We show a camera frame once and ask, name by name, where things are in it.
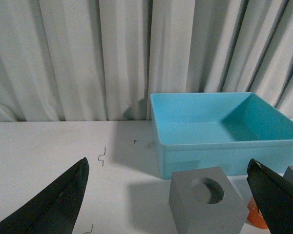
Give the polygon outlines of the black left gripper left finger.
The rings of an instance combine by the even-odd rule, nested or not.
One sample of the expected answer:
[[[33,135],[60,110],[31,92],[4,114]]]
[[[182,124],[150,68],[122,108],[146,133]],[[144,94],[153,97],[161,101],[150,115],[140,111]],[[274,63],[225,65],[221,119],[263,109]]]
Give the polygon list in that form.
[[[83,158],[0,222],[0,234],[71,234],[89,175]]]

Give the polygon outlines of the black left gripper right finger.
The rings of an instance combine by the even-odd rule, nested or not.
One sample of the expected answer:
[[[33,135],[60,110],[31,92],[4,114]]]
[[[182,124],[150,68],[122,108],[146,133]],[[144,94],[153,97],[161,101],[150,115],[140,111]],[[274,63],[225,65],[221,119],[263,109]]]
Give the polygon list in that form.
[[[252,196],[272,234],[293,234],[293,183],[252,158],[247,167]]]

